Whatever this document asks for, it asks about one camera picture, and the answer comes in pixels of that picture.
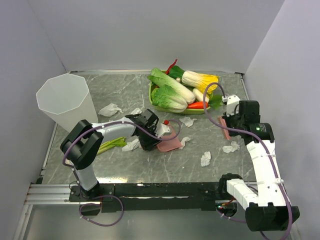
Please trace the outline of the pink plastic dustpan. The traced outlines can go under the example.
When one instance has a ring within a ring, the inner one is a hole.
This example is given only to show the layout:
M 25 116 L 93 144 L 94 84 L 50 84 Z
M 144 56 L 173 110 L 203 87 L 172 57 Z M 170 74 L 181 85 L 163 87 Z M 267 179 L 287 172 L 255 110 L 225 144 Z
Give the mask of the pink plastic dustpan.
M 167 127 L 170 129 L 170 132 L 166 132 L 161 137 L 162 141 L 156 145 L 157 149 L 163 153 L 170 152 L 170 151 L 173 151 L 175 149 L 182 147 L 182 144 L 181 144 L 178 137 L 176 137 L 172 140 L 168 140 L 169 138 L 174 137 L 176 135 L 176 132 L 170 124 L 168 124 Z

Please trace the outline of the pink hand brush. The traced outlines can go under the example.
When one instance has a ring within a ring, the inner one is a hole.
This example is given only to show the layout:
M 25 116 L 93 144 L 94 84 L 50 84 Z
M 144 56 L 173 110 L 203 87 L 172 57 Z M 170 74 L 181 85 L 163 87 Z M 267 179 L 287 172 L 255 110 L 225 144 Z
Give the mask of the pink hand brush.
M 223 119 L 222 116 L 219 116 L 218 117 L 218 121 L 219 121 L 219 124 L 223 126 L 222 128 L 222 132 L 223 132 L 223 135 L 224 137 L 230 141 L 232 138 L 231 136 L 229 135 L 229 131 L 227 129 L 225 129 L 227 127 L 227 124 L 226 124 L 226 121 Z

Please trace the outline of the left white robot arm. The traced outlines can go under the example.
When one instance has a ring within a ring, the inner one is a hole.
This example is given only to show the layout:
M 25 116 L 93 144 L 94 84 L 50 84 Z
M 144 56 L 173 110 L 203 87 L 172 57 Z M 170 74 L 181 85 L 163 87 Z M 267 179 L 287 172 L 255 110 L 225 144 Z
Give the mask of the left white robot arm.
M 100 190 L 93 161 L 102 144 L 121 137 L 137 136 L 142 149 L 150 151 L 169 131 L 150 109 L 143 113 L 126 115 L 109 123 L 81 120 L 60 145 L 64 153 L 62 164 L 73 171 L 82 197 L 87 201 L 93 201 L 98 197 Z

